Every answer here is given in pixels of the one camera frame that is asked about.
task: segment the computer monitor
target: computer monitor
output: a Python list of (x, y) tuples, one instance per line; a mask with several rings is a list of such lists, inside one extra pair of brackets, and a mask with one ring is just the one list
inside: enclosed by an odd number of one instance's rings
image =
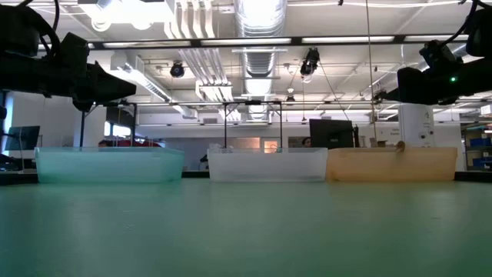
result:
[(38, 144), (39, 129), (39, 126), (11, 127), (5, 134), (5, 150), (34, 150)]
[(353, 148), (354, 128), (352, 121), (310, 119), (311, 147), (317, 148)]

